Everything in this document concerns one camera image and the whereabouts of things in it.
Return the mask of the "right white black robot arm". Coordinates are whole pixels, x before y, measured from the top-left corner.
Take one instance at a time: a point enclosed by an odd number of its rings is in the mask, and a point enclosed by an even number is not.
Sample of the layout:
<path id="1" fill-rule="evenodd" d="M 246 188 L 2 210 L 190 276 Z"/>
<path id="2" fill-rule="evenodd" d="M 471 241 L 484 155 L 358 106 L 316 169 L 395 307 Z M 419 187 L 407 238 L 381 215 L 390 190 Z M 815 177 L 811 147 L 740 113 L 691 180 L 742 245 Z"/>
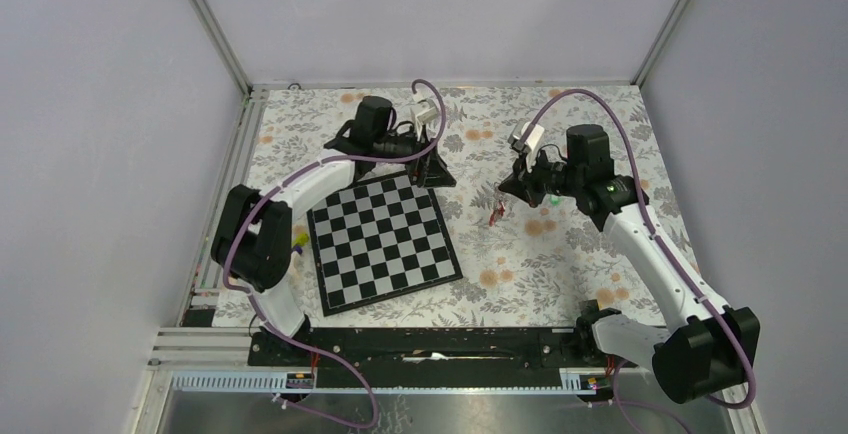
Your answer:
<path id="1" fill-rule="evenodd" d="M 760 323 L 749 308 L 732 308 L 664 240 L 648 197 L 632 176 L 615 171 L 607 133 L 581 124 L 566 132 L 566 157 L 548 158 L 543 128 L 513 130 L 518 157 L 500 192 L 537 207 L 547 195 L 570 197 L 636 270 L 660 308 L 665 325 L 649 326 L 596 301 L 581 310 L 575 356 L 597 366 L 609 356 L 651 372 L 667 397 L 683 404 L 753 383 Z"/>

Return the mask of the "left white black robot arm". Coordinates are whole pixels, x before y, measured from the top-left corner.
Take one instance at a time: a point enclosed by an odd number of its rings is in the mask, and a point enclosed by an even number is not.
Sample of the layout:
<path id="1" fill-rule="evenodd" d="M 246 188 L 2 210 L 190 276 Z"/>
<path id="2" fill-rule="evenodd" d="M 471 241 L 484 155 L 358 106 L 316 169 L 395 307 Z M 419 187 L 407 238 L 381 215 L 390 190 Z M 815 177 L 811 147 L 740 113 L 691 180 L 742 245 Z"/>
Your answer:
<path id="1" fill-rule="evenodd" d="M 272 352 L 288 365 L 309 355 L 310 339 L 299 331 L 307 316 L 285 276 L 291 264 L 293 223 L 329 195 L 360 180 L 378 164 L 399 164 L 420 188 L 453 187 L 437 153 L 441 134 L 430 137 L 434 120 L 447 126 L 439 94 L 413 95 L 411 128 L 398 131 L 393 104 L 364 97 L 355 116 L 329 140 L 319 157 L 279 184 L 260 190 L 244 184 L 227 194 L 210 256 L 223 269 L 226 288 L 246 294 L 263 326 L 275 336 Z"/>

